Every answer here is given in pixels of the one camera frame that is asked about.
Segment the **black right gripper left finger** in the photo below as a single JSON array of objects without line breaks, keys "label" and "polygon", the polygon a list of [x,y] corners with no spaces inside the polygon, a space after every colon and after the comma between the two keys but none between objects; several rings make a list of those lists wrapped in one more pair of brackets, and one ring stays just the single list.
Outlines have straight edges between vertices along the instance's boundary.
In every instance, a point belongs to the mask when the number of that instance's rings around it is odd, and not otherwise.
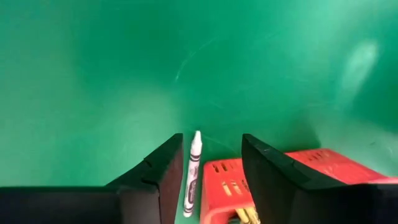
[{"label": "black right gripper left finger", "polygon": [[174,224],[183,176],[183,134],[174,134],[135,167],[112,180],[122,224]]}]

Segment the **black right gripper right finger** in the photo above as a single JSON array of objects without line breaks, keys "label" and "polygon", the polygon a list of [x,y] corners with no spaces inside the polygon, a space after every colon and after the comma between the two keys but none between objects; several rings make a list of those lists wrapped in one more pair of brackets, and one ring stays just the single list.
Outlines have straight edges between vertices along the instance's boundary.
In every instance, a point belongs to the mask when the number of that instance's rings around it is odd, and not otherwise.
[{"label": "black right gripper right finger", "polygon": [[244,174],[263,224],[342,224],[343,184],[278,151],[242,136]]}]

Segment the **orange mesh basket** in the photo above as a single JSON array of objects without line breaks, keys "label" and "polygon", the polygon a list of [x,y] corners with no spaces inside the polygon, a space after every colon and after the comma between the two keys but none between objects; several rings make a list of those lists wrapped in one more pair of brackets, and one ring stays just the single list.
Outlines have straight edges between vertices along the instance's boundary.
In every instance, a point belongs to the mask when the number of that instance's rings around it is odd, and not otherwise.
[{"label": "orange mesh basket", "polygon": [[[331,149],[308,149],[287,155],[346,184],[398,184],[388,177]],[[204,165],[200,224],[227,224],[237,210],[254,205],[242,159],[222,159]]]}]

